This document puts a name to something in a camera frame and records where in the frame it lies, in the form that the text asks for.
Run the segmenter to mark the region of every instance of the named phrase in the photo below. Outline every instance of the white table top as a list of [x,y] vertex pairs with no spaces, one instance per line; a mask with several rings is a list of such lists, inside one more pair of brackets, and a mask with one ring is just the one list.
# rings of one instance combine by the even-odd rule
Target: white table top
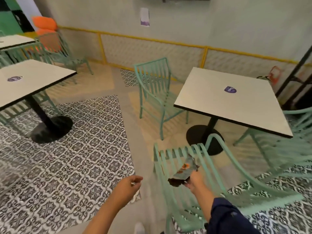
[[0,37],[0,50],[15,47],[19,45],[24,45],[27,43],[34,43],[35,40],[21,35],[8,35]]
[[[226,92],[228,86],[236,92]],[[174,106],[283,137],[293,136],[267,80],[193,67]]]
[[[74,70],[27,60],[0,69],[0,111],[73,75]],[[22,76],[20,80],[8,78]]]

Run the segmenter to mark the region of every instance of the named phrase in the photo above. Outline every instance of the logo sticker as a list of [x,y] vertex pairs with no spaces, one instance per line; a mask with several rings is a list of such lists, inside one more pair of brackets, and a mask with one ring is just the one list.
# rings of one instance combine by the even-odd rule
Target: logo sticker
[[23,77],[22,76],[13,76],[13,77],[8,78],[7,80],[12,82],[12,81],[18,81],[21,78],[23,78]]
[[236,93],[236,89],[234,89],[233,87],[230,87],[230,86],[227,86],[225,89],[224,89],[225,92],[227,93]]

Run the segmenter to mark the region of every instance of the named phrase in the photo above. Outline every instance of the black pedestal base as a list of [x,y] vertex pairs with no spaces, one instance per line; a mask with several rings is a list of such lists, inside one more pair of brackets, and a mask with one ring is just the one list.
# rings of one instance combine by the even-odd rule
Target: black pedestal base
[[[208,126],[206,125],[195,125],[195,126],[192,126],[190,129],[188,129],[186,133],[186,140],[188,141],[189,145],[198,144],[198,143],[203,143],[205,145],[208,136],[205,138],[202,138],[202,136],[205,130],[207,129],[207,127]],[[223,139],[222,135],[217,130],[212,129],[212,134],[213,133],[220,135],[220,137]],[[213,155],[217,155],[221,153],[222,151],[223,149],[221,145],[219,144],[219,142],[215,138],[213,138],[207,150],[208,154],[210,156],[213,156]]]
[[31,139],[37,143],[50,143],[62,138],[66,135],[73,126],[73,121],[69,117],[57,116],[50,118],[55,128],[49,130],[47,126],[41,122],[31,132]]

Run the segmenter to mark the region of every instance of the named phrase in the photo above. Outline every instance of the table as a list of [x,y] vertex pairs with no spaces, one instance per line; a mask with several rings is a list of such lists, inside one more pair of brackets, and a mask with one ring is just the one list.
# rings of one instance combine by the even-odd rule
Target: table
[[[193,67],[174,106],[210,116],[209,124],[188,129],[188,143],[206,143],[218,119],[286,138],[293,134],[267,80]],[[209,155],[222,152],[213,138]]]
[[42,121],[31,132],[31,139],[37,143],[58,140],[71,130],[73,121],[65,116],[49,118],[33,95],[75,74],[74,70],[36,60],[4,67],[0,69],[0,111],[26,100]]
[[0,50],[4,50],[10,47],[16,47],[25,45],[28,43],[35,43],[36,41],[32,38],[28,38],[21,35],[8,35],[0,37]]

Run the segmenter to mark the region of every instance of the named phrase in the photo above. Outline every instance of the sleeve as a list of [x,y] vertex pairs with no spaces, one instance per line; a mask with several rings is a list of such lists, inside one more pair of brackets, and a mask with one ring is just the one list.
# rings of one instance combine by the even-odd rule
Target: sleeve
[[260,234],[242,213],[225,198],[215,198],[209,223],[205,224],[208,234]]

